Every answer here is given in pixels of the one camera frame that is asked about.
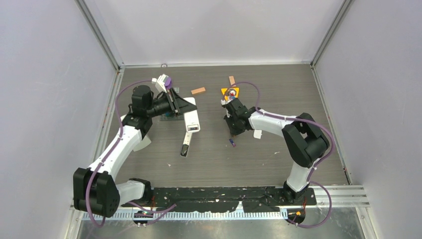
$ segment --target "white device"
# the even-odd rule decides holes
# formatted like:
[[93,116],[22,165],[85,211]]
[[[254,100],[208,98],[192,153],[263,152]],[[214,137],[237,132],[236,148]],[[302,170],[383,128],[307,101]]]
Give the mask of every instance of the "white device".
[[[193,97],[187,97],[183,99],[191,104],[196,105],[195,98]],[[185,117],[186,132],[195,133],[201,130],[201,127],[199,125],[198,110],[187,112],[187,113],[184,113],[183,115]]]

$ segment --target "gray wooden tabletop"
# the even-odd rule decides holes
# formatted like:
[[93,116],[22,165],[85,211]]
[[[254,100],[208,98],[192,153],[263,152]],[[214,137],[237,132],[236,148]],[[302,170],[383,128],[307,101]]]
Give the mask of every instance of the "gray wooden tabletop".
[[[148,135],[152,143],[132,152],[121,167],[117,183],[129,178],[151,181],[154,187],[266,186],[282,185],[290,174],[293,161],[284,139],[263,132],[255,139],[252,131],[233,138],[223,117],[220,89],[229,86],[229,76],[236,82],[250,81],[261,91],[259,107],[281,115],[311,114],[327,128],[328,121],[309,65],[216,66],[126,69],[122,87],[133,82],[169,75],[181,97],[191,97],[191,90],[205,87],[195,96],[201,131],[193,134],[188,157],[180,156],[185,136],[184,122],[153,119]],[[239,85],[239,99],[248,108],[255,105],[257,93],[249,85]],[[131,103],[131,90],[119,100],[122,114]],[[108,143],[117,132],[111,124]],[[346,178],[337,153],[320,164],[313,180],[325,185],[345,184]]]

